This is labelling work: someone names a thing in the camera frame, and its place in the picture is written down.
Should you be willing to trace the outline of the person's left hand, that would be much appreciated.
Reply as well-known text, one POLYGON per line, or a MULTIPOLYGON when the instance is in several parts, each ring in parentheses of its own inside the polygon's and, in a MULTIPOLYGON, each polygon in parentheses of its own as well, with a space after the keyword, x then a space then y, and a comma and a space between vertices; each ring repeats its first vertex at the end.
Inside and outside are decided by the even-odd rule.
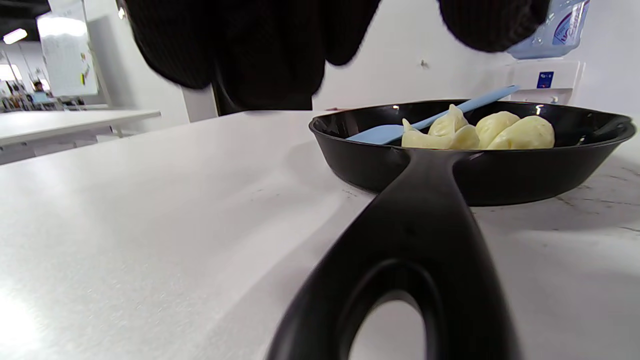
POLYGON ((271 106, 320 88, 325 64, 355 57, 378 0, 127 0, 149 68, 188 89, 271 106))

